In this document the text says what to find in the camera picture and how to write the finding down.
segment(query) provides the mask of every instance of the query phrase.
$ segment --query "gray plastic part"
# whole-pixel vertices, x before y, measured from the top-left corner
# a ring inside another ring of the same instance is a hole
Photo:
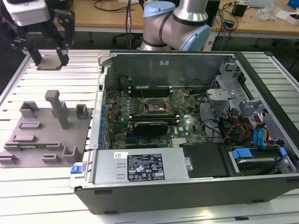
[[[46,145],[49,151],[63,151],[64,147],[61,142],[57,143],[57,145]]]
[[[41,128],[40,122],[24,122],[19,125],[20,129],[39,129]]]
[[[20,112],[24,118],[34,119],[33,111],[38,111],[38,107],[35,102],[33,101],[25,101],[21,108]]]
[[[75,112],[77,119],[88,119],[88,111],[85,104],[77,104]]]
[[[15,155],[7,155],[0,158],[0,163],[2,164],[16,164],[18,158]]]
[[[11,141],[13,142],[35,142],[35,135],[15,135],[12,137]]]
[[[77,146],[74,147],[73,151],[69,151],[68,147],[64,147],[64,151],[62,152],[62,156],[67,162],[76,162],[78,160],[78,157],[80,156],[80,153],[78,151]]]
[[[69,123],[68,129],[61,128],[59,121],[53,117],[52,108],[34,108],[31,110],[34,118],[31,119],[22,116],[0,154],[0,168],[70,167],[75,162],[81,162],[92,109],[83,110],[88,113],[86,119],[77,119],[75,108],[67,109],[65,107],[65,109]],[[30,123],[39,123],[40,128],[19,128],[21,124]],[[35,141],[28,142],[29,136]],[[57,154],[59,162],[50,162],[53,160],[53,156],[44,157],[47,154],[53,155],[52,153]]]
[[[43,154],[42,161],[44,163],[60,163],[60,158],[56,153]]]
[[[45,99],[51,103],[55,116],[57,117],[62,129],[67,129],[69,122],[67,120],[65,110],[61,106],[59,95],[60,93],[58,90],[48,90],[46,92]]]
[[[4,145],[4,148],[8,152],[10,152],[10,151],[21,151],[21,148],[19,146],[6,146],[6,145]]]

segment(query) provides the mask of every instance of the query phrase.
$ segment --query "wooden table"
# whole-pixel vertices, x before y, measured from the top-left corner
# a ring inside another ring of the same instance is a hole
[[[126,13],[111,13],[96,9],[93,5],[96,0],[75,0],[73,10],[75,12],[76,31],[87,32],[112,32],[124,33],[126,27]],[[97,3],[104,9],[116,9],[125,7],[127,3],[118,0],[107,0]],[[132,33],[143,32],[143,11],[139,4],[131,7]]]
[[[125,33],[126,13],[111,13],[96,9],[93,4],[96,0],[75,0],[73,10],[76,13],[76,31],[87,31],[92,38],[92,32],[113,32]],[[221,0],[220,8],[231,0]],[[276,0],[277,7],[283,10],[292,11],[287,6],[288,0]],[[127,4],[118,0],[107,0],[97,4],[104,9],[116,9],[125,7]],[[299,26],[294,26],[285,20],[277,18],[275,21],[259,21],[255,14],[257,9],[249,8],[243,17],[238,17],[238,28],[231,36],[254,37],[254,38],[277,38],[277,39],[298,39]],[[132,33],[143,33],[143,11],[136,4],[132,7]],[[235,20],[228,13],[224,13],[226,19]],[[220,18],[217,16],[211,35],[204,47],[204,50],[211,50],[215,37],[220,31]]]
[[[219,8],[224,4],[231,2],[231,0],[221,0]],[[294,10],[288,7],[288,0],[276,0],[276,6],[283,10],[293,12]],[[231,12],[232,6],[228,7],[226,11]],[[257,9],[249,8],[246,10],[243,17],[237,17],[239,25],[237,29],[232,32],[231,36],[236,37],[254,37],[254,38],[273,38],[273,39],[298,39],[299,26],[294,26],[289,22],[277,18],[275,21],[259,21],[256,18]],[[235,21],[228,13],[224,12],[224,18]],[[211,34],[204,50],[211,50],[215,37],[218,35],[221,28],[219,16],[216,17],[215,23],[211,28]]]

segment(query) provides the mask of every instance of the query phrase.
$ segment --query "power supply label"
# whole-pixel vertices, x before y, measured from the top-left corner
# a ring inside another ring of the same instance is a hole
[[[128,180],[165,180],[161,154],[128,155]]]

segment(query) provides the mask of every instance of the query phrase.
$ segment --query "paper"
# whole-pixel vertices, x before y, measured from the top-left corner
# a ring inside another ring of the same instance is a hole
[[[285,20],[287,18],[287,16],[289,16],[291,14],[291,12],[288,12],[288,11],[285,11],[285,10],[279,10],[277,13],[276,13],[276,17],[280,18],[280,19],[283,19]]]

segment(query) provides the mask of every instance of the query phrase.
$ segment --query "blue clip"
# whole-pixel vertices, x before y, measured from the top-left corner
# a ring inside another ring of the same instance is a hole
[[[253,132],[253,142],[254,144],[257,143],[257,134],[258,134],[258,126],[255,127],[254,132]]]
[[[232,154],[235,159],[253,157],[249,148],[236,148],[234,151],[232,151]]]
[[[287,155],[285,148],[281,147],[279,150],[280,150],[282,157],[285,157]]]
[[[262,148],[266,148],[266,146],[263,144],[263,137],[264,137],[264,135],[265,135],[265,130],[261,129],[260,135],[258,137],[257,145],[261,146]]]
[[[81,174],[82,166],[71,166],[71,174]]]

